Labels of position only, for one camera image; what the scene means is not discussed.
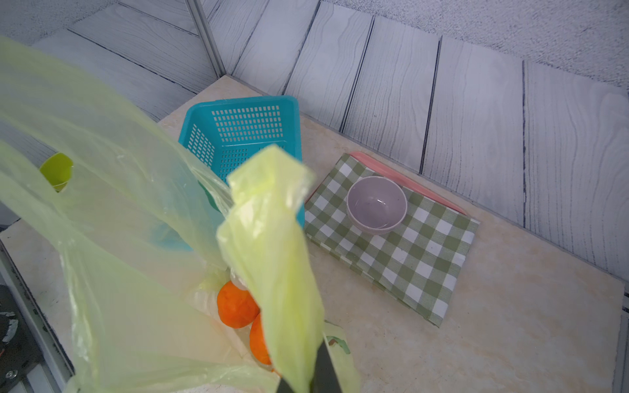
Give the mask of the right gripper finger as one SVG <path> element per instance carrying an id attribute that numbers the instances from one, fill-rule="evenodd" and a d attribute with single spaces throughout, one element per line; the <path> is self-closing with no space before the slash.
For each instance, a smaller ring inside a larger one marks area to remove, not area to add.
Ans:
<path id="1" fill-rule="evenodd" d="M 323 340 L 314 367 L 314 376 L 310 382 L 309 393 L 341 393 L 342 388 L 334 370 L 332 358 L 326 340 Z"/>

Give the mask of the orange fruit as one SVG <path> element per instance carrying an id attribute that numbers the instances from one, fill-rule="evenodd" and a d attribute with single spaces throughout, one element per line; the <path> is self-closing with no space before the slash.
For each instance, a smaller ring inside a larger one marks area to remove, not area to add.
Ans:
<path id="1" fill-rule="evenodd" d="M 249 334 L 249 346 L 252 355 L 263 365 L 272 365 L 270 354 L 265 344 L 264 332 L 261 322 L 261 314 L 258 314 L 252 323 Z"/>
<path id="2" fill-rule="evenodd" d="M 228 281 L 217 296 L 219 318 L 230 328 L 240 329 L 252 324 L 260 314 L 260 308 L 247 290 Z"/>

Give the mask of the yellow-green plastic bag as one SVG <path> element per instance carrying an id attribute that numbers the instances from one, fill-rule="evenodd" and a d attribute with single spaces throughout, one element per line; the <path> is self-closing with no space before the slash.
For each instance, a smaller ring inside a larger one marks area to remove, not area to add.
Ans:
<path id="1" fill-rule="evenodd" d="M 1 40 L 1 121 L 74 162 L 58 193 L 1 145 L 1 200 L 61 257 L 75 373 L 69 392 L 177 392 L 203 385 L 309 392 L 326 340 L 342 392 L 360 391 L 345 332 L 324 305 L 297 221 L 315 173 L 266 147 L 222 181 L 137 106 L 73 65 Z M 260 308 L 219 318 L 228 281 Z"/>

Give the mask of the green checkered cloth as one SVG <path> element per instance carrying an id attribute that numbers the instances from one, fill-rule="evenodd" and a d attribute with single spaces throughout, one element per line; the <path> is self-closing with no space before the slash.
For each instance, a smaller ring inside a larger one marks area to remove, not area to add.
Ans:
<path id="1" fill-rule="evenodd" d="M 372 235 L 347 214 L 351 186 L 375 173 L 344 154 L 306 203 L 305 234 L 435 326 L 445 319 L 479 222 L 406 188 L 406 217 Z"/>

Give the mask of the lilac bowl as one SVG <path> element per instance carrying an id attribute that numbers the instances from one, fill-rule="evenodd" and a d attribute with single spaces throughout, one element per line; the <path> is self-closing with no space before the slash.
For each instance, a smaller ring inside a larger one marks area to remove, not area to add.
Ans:
<path id="1" fill-rule="evenodd" d="M 382 176 L 357 180 L 347 193 L 346 205 L 352 224 L 373 235 L 393 231 L 408 211 L 407 197 L 402 188 Z"/>

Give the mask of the pink tray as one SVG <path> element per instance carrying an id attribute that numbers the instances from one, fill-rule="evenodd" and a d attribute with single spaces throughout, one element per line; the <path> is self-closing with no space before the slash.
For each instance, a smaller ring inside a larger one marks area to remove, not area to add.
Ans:
<path id="1" fill-rule="evenodd" d="M 373 170 L 375 173 L 379 175 L 383 175 L 383 177 L 388 178 L 389 180 L 397 183 L 404 188 L 408 188 L 409 190 L 418 193 L 424 197 L 431 199 L 445 207 L 450 208 L 452 211 L 456 211 L 462 215 L 467 215 L 468 213 L 464 211 L 462 208 L 457 206 L 455 203 L 447 200 L 443 196 L 435 193 L 429 188 L 424 187 L 423 185 L 417 183 L 411 178 L 401 174 L 400 172 L 393 170 L 393 168 L 383 164 L 381 161 L 374 159 L 370 155 L 364 152 L 351 152 L 350 156 L 355 160 L 360 162 L 365 167 Z"/>

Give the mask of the teal plastic basket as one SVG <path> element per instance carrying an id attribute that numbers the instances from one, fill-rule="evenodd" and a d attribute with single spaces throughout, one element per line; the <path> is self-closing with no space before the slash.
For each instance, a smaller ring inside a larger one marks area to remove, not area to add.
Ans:
<path id="1" fill-rule="evenodd" d="M 272 144 L 301 161 L 298 101 L 266 96 L 198 103 L 187 111 L 178 142 L 222 181 Z"/>

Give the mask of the lime green bowl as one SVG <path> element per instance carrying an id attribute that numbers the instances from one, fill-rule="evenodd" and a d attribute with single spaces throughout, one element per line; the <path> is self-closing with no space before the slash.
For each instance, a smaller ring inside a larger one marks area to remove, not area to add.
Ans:
<path id="1" fill-rule="evenodd" d="M 39 167 L 40 173 L 60 193 L 69 183 L 72 177 L 74 162 L 70 157 L 58 152 Z"/>

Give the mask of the aluminium mounting rail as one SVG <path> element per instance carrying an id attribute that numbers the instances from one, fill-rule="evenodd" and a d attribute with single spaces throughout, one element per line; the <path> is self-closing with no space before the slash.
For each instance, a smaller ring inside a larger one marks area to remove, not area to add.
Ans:
<path id="1" fill-rule="evenodd" d="M 1 247 L 1 391 L 62 392 L 74 368 L 6 247 Z"/>

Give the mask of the left aluminium frame post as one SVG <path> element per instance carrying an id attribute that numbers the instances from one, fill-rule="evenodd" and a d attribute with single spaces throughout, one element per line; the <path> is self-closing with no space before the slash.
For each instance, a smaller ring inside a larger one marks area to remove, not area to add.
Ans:
<path id="1" fill-rule="evenodd" d="M 208 25 L 206 13 L 204 12 L 202 4 L 198 0 L 186 0 L 185 3 L 191 17 L 193 18 L 198 35 L 203 42 L 204 48 L 206 49 L 212 69 L 214 70 L 216 77 L 219 79 L 226 75 L 226 70 L 219 54 L 218 47 L 216 46 L 216 41 L 214 40 L 211 29 Z"/>

